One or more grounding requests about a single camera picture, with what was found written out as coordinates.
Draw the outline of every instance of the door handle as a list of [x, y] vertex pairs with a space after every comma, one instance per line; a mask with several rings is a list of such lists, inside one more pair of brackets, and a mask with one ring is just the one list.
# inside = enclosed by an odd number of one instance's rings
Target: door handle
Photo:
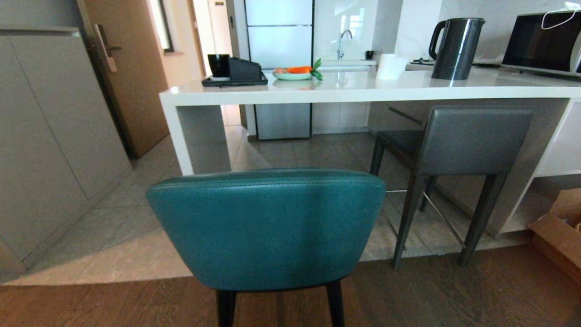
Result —
[[97, 47], [99, 48], [100, 55], [105, 60], [105, 66], [107, 66], [112, 73], [116, 72], [117, 64], [115, 63], [112, 51], [121, 50], [121, 47], [112, 47], [107, 43], [107, 37], [105, 36], [105, 30], [102, 25], [93, 24], [93, 29], [95, 30]]

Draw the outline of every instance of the black cup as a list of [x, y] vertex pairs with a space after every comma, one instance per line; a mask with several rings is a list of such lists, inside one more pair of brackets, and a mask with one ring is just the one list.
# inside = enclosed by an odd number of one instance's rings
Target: black cup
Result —
[[212, 76], [230, 77], [228, 58], [230, 58], [230, 55], [208, 55], [208, 62], [210, 64]]

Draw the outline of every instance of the black tray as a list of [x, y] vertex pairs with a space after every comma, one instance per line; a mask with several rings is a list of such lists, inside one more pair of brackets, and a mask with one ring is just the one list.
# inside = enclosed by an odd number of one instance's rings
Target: black tray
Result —
[[263, 72], [260, 72], [260, 76], [262, 77], [260, 80], [237, 80], [237, 81], [212, 81], [210, 78], [206, 78], [202, 81], [202, 85], [205, 87], [210, 86], [249, 86], [249, 85], [266, 85], [268, 84], [268, 80]]

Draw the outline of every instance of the refrigerator door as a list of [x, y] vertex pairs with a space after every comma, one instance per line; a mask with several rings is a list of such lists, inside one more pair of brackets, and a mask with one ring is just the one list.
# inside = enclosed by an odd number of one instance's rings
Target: refrigerator door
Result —
[[256, 105], [259, 140], [311, 136], [311, 104]]
[[313, 0], [246, 0], [246, 24], [312, 25]]
[[262, 69], [311, 65], [312, 27], [248, 27], [250, 60]]

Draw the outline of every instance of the electric kettle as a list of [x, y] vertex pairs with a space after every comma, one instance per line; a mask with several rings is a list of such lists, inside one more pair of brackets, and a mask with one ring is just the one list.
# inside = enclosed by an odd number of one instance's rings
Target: electric kettle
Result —
[[[432, 78], [468, 79], [484, 23], [482, 18], [452, 18], [436, 25], [429, 48], [430, 56], [436, 60]], [[436, 53], [437, 40], [442, 30], [444, 33], [440, 49]]]

